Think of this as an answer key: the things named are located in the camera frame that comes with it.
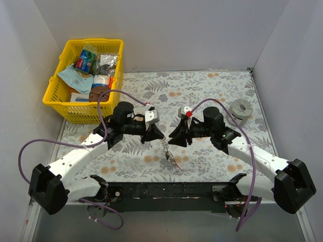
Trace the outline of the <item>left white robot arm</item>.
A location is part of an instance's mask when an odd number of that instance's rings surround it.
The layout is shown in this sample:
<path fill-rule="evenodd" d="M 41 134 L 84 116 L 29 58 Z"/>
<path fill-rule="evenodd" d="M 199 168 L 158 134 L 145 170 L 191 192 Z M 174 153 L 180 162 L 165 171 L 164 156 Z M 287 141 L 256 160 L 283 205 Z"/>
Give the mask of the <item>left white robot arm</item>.
<path fill-rule="evenodd" d="M 124 135 L 140 137 L 140 142 L 164 138 L 156 123 L 159 115 L 154 107 L 140 114 L 134 114 L 134 106 L 122 101 L 111 115 L 104 118 L 84 140 L 80 148 L 73 149 L 63 158 L 48 166 L 37 165 L 31 176 L 28 194 L 49 215 L 59 212 L 67 202 L 89 198 L 102 202 L 108 196 L 108 183 L 98 175 L 90 175 L 73 181 L 74 176 L 89 162 L 111 149 Z"/>

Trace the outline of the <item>yellow plastic basket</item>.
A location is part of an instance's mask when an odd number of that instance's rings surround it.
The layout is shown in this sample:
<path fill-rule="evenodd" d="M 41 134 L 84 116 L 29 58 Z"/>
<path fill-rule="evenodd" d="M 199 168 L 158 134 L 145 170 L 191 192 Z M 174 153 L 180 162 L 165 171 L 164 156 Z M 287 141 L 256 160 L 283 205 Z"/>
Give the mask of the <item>yellow plastic basket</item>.
<path fill-rule="evenodd" d="M 58 73 L 75 63 L 86 44 L 94 46 L 99 53 L 117 54 L 117 66 L 112 83 L 112 89 L 120 90 L 123 85 L 124 42 L 121 39 L 87 38 L 71 39 L 67 41 L 63 52 L 59 56 L 59 63 L 54 75 L 50 78 L 43 103 L 52 107 L 62 117 L 72 124 L 100 123 L 96 102 L 71 102 L 72 88 L 69 87 Z"/>

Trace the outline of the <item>grey paper wrapped roll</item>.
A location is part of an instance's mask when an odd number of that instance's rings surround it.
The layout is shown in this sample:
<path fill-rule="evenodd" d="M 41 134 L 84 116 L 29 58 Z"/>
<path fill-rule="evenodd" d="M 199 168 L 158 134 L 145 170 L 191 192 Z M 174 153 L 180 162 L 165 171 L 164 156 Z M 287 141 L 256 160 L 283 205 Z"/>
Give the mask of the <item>grey paper wrapped roll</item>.
<path fill-rule="evenodd" d="M 239 125 L 244 126 L 253 113 L 252 104 L 245 99 L 236 99 L 229 108 L 229 114 Z"/>

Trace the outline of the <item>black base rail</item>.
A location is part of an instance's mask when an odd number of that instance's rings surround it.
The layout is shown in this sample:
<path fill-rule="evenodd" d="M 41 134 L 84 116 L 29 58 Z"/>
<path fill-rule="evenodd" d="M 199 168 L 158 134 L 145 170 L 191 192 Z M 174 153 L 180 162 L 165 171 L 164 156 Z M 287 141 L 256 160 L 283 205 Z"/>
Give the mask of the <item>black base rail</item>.
<path fill-rule="evenodd" d="M 113 182 L 102 200 L 85 200 L 105 204 L 122 212 L 210 211 L 225 213 L 226 202 L 241 208 L 247 199 L 231 182 Z"/>

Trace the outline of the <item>light blue paper pouch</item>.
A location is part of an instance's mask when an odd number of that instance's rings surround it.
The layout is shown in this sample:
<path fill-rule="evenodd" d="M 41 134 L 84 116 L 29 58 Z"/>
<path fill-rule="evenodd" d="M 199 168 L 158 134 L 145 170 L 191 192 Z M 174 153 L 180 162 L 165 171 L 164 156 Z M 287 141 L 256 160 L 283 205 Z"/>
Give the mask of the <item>light blue paper pouch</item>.
<path fill-rule="evenodd" d="M 81 94 L 89 94 L 94 76 L 77 71 L 73 65 L 66 67 L 58 76 L 71 88 Z"/>

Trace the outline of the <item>green snack packet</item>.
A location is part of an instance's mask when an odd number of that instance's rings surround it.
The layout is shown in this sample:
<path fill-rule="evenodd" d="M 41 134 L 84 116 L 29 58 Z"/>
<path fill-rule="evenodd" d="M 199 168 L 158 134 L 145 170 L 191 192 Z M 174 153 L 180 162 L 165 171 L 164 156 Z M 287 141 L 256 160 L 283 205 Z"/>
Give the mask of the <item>green snack packet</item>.
<path fill-rule="evenodd" d="M 88 62 L 94 61 L 97 56 L 97 48 L 89 43 L 86 43 L 81 51 L 80 56 L 83 59 L 86 59 Z"/>

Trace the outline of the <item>floral table mat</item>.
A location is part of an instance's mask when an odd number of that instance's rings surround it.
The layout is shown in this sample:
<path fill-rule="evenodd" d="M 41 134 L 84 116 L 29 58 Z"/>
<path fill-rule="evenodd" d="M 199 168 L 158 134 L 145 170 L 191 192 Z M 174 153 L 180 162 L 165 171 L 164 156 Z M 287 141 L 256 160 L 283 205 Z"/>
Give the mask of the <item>floral table mat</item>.
<path fill-rule="evenodd" d="M 252 144 L 271 154 L 276 152 L 248 71 L 126 73 L 122 89 L 122 101 L 137 98 L 133 103 L 136 113 L 144 112 L 140 101 L 158 110 L 157 127 L 165 136 L 179 124 L 178 110 L 183 105 L 195 108 L 194 116 L 202 119 L 206 107 L 223 110 L 236 99 L 248 100 L 253 113 L 243 130 Z M 217 150 L 209 138 L 194 139 L 186 148 L 171 145 L 169 150 L 183 171 L 166 160 L 159 140 L 141 144 L 139 137 L 125 135 L 80 170 L 74 180 L 96 174 L 109 182 L 227 182 L 239 173 L 252 171 L 249 164 Z"/>

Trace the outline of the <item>silver foil bag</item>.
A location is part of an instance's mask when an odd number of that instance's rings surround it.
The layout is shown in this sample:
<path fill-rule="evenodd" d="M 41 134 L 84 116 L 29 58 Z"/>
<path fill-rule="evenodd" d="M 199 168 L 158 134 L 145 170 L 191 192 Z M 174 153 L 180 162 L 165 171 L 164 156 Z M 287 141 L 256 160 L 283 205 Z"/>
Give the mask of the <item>silver foil bag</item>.
<path fill-rule="evenodd" d="M 101 54 L 97 63 L 97 73 L 99 75 L 114 76 L 118 61 L 117 54 Z"/>

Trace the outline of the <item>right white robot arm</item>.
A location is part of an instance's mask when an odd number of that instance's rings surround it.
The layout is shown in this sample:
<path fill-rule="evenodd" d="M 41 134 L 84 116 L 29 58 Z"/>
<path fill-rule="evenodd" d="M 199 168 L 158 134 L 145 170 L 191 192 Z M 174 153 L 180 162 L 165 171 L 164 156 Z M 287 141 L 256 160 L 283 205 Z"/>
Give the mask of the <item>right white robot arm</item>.
<path fill-rule="evenodd" d="M 284 211 L 295 214 L 311 197 L 316 187 L 305 163 L 289 161 L 265 150 L 251 146 L 245 137 L 226 126 L 224 116 L 216 107 L 203 110 L 203 121 L 192 116 L 192 109 L 182 106 L 178 111 L 179 125 L 169 135 L 170 145 L 187 147 L 194 138 L 209 137 L 215 148 L 250 165 L 269 180 L 256 181 L 251 175 L 240 173 L 215 196 L 226 200 L 240 200 L 248 194 L 274 201 Z"/>

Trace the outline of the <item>white blue box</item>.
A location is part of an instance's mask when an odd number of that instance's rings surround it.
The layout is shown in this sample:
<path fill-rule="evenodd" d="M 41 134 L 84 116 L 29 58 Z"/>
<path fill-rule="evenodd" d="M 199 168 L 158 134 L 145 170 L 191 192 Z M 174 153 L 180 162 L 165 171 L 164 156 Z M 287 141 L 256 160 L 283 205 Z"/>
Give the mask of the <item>white blue box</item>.
<path fill-rule="evenodd" d="M 89 102 L 89 95 L 72 92 L 70 102 Z"/>

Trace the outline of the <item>red blue snack pack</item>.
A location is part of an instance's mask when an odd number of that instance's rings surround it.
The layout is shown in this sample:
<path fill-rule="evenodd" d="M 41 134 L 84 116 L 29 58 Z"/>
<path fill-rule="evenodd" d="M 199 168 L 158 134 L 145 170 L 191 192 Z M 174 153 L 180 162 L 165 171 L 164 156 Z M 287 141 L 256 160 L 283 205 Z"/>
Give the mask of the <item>red blue snack pack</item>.
<path fill-rule="evenodd" d="M 80 71 L 85 74 L 89 74 L 91 71 L 92 62 L 86 58 L 79 57 L 75 63 L 75 70 Z"/>

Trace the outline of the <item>metal disc keyring holder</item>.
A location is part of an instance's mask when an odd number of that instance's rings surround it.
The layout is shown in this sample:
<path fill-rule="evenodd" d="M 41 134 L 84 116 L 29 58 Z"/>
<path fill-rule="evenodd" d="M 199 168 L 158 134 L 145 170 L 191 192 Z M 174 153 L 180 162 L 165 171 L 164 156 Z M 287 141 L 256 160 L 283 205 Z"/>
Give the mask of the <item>metal disc keyring holder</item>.
<path fill-rule="evenodd" d="M 176 160 L 175 160 L 173 154 L 171 153 L 171 151 L 169 150 L 169 145 L 166 141 L 166 138 L 164 137 L 163 139 L 160 139 L 160 143 L 163 148 L 163 152 L 165 154 L 166 160 L 168 160 L 173 165 L 176 165 Z"/>

